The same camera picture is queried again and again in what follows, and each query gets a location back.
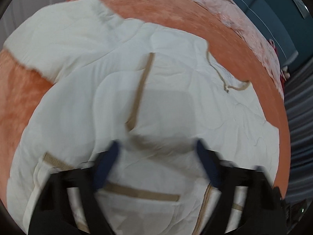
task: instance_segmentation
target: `teal wall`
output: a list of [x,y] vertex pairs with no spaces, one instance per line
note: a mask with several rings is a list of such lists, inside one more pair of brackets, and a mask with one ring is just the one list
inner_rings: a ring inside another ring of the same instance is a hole
[[289,69],[295,71],[303,62],[313,55],[313,18],[308,15],[302,17],[293,0],[265,0],[285,26],[298,57]]

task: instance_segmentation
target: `tan strap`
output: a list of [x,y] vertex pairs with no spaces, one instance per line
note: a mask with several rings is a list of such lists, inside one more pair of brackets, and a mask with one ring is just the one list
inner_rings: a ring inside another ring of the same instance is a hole
[[236,204],[236,203],[234,203],[234,204],[233,204],[233,209],[236,209],[236,210],[242,211],[243,207],[242,207],[242,206],[240,206],[240,205],[238,205],[238,204]]
[[204,193],[203,202],[202,202],[202,205],[201,205],[201,208],[200,208],[200,212],[199,212],[199,216],[198,216],[198,219],[197,219],[197,222],[196,222],[196,226],[193,229],[193,232],[192,232],[191,235],[197,235],[198,234],[198,231],[200,229],[200,226],[201,226],[201,223],[202,223],[205,211],[207,209],[207,205],[208,205],[210,194],[211,194],[211,189],[212,189],[212,186],[209,184],[207,189],[206,189],[206,191],[205,191],[205,193]]
[[60,170],[70,170],[70,169],[75,169],[73,166],[66,164],[65,162],[57,159],[50,153],[46,152],[43,156],[43,161],[50,164],[54,168],[59,168]]
[[81,223],[81,222],[76,222],[76,225],[77,225],[77,228],[79,229],[79,230],[81,230],[81,231],[84,231],[84,232],[86,232],[86,233],[89,233],[90,234],[90,231],[89,231],[89,229],[88,229],[88,226],[87,225],[85,225],[85,224],[83,224],[83,223]]
[[105,185],[104,190],[107,192],[125,195],[128,197],[155,201],[177,202],[180,198],[180,195],[178,194],[156,193],[147,190],[139,190],[127,186],[121,186],[110,182]]
[[134,100],[133,107],[131,109],[131,112],[130,112],[130,115],[128,117],[128,120],[125,123],[126,128],[128,129],[129,132],[132,129],[134,129],[136,124],[137,124],[137,116],[138,116],[138,110],[139,110],[139,106],[140,106],[140,101],[141,101],[141,98],[142,98],[145,82],[146,82],[147,77],[149,75],[149,72],[151,70],[151,66],[152,66],[152,62],[153,62],[154,56],[155,56],[155,53],[150,53],[149,54],[148,62],[146,64],[146,67],[144,68],[143,74],[142,74],[142,76],[140,78],[139,85],[138,85],[137,90],[136,90],[136,95],[135,95],[135,100]]

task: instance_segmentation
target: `bed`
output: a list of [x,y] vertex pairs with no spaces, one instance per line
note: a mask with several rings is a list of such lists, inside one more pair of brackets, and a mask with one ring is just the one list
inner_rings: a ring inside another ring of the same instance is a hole
[[[123,18],[183,30],[209,43],[219,64],[241,81],[251,81],[266,120],[279,129],[279,164],[274,186],[286,194],[290,168],[290,136],[284,102],[273,77],[251,48],[231,28],[191,0],[101,0]],[[6,206],[7,181],[22,133],[43,96],[53,86],[27,70],[7,50],[0,53],[0,198]]]

